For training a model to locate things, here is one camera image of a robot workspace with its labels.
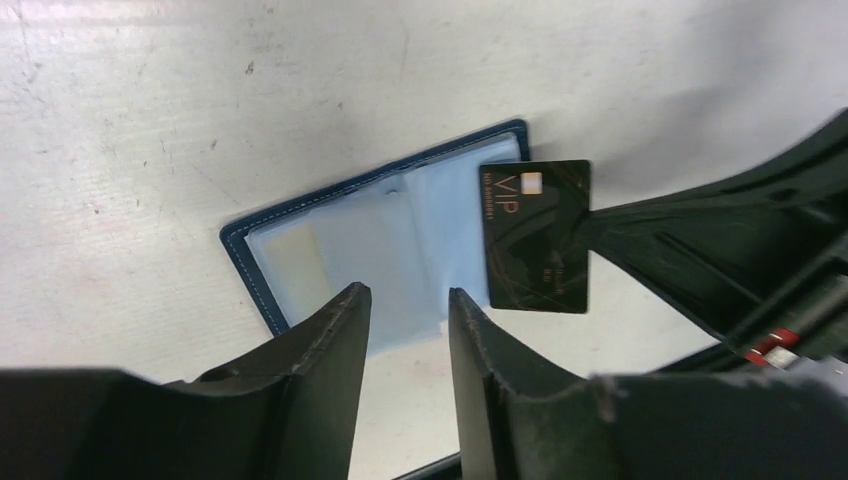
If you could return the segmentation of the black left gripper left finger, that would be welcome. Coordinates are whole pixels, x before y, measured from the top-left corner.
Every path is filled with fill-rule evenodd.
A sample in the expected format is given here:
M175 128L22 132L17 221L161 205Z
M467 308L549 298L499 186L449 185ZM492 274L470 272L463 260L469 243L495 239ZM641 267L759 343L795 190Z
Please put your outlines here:
M369 336L353 283L288 332L192 382L5 369L5 479L344 479Z

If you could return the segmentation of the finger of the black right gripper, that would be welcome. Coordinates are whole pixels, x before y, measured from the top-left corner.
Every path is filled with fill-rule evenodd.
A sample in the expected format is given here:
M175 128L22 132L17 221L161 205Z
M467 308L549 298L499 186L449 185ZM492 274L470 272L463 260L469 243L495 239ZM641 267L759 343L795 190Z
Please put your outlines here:
M847 115L748 171L590 213L577 235L715 339L674 371L847 353Z

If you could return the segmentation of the navy blue card holder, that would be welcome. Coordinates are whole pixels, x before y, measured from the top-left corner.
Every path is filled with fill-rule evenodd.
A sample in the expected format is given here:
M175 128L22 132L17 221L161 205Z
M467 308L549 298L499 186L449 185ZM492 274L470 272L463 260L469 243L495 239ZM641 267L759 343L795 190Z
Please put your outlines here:
M336 293L372 294L368 351L437 337L448 295L489 305L479 167L530 157L527 123L513 119L275 204L225 225L220 241L273 335L290 325L268 283L263 243L310 223Z

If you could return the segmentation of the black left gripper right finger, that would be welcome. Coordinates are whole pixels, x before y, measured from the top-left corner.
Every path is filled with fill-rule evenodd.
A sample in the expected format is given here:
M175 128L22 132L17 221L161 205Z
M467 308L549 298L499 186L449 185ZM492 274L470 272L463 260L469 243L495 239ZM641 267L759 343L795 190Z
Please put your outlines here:
M582 378L449 293L466 479L843 479L847 366Z

